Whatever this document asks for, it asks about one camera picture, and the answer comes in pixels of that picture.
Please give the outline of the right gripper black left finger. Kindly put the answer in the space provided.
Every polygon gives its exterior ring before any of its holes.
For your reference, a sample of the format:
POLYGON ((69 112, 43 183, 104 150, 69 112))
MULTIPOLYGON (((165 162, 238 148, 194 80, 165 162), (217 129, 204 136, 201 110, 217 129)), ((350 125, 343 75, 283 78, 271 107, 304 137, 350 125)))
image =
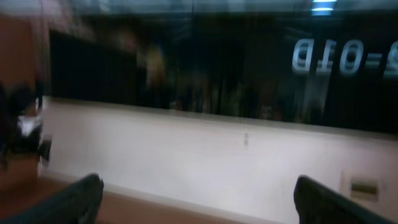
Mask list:
POLYGON ((103 199, 104 183, 90 174, 1 224, 71 223, 95 224, 103 199))

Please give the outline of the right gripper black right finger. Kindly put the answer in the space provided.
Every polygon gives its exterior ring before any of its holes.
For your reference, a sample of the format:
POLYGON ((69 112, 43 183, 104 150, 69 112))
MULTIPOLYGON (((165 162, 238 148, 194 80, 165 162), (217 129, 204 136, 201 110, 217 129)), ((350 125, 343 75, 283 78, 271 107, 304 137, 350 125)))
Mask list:
POLYGON ((294 203, 300 224, 394 224, 306 175, 297 179, 294 203))

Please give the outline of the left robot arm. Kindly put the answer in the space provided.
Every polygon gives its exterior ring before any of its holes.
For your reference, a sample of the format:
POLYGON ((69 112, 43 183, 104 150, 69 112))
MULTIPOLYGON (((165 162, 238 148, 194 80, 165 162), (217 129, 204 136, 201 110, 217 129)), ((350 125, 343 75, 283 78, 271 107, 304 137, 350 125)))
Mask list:
POLYGON ((1 85, 1 167, 8 167, 9 155, 35 154, 50 160, 52 137, 42 139, 44 88, 33 90, 21 83, 7 91, 1 85))

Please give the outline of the dark glass window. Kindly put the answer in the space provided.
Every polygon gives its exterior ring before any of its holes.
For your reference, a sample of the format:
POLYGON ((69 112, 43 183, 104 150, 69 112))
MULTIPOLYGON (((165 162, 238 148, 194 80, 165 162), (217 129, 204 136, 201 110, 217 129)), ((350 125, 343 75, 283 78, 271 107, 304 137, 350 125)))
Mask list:
POLYGON ((397 132, 396 1, 74 1, 57 98, 397 132))

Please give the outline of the wall power outlet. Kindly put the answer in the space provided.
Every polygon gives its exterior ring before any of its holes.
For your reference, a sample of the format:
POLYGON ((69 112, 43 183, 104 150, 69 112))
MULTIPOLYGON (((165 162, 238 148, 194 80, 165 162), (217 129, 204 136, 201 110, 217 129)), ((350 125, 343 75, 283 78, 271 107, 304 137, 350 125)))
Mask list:
POLYGON ((358 203, 380 203, 386 196, 382 177, 349 170, 341 172, 339 192, 358 203))

